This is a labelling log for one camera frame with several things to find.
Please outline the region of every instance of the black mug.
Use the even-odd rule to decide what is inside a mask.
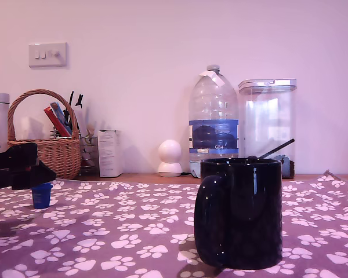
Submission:
[[[220,158],[201,162],[194,234],[202,261],[263,269],[282,260],[281,162]]]

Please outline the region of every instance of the wall plate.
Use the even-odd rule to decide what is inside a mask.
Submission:
[[[65,67],[66,43],[35,43],[28,46],[28,65],[34,67]]]

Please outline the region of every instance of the paw print tablecloth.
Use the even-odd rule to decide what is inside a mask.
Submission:
[[[0,277],[348,277],[348,182],[284,181],[283,260],[217,270],[193,235],[198,185],[53,182],[51,206],[0,190]]]

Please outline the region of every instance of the container lid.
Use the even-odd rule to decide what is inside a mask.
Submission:
[[[220,66],[219,66],[219,65],[208,65],[208,66],[206,67],[206,69],[207,69],[208,71],[213,71],[213,70],[220,71]]]
[[[296,79],[248,79],[238,85],[242,94],[285,92],[296,89]]]
[[[0,93],[0,103],[7,103],[7,104],[9,104],[9,94]]]

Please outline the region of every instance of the white water bottle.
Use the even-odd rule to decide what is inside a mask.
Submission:
[[[8,149],[9,94],[0,93],[0,152]]]

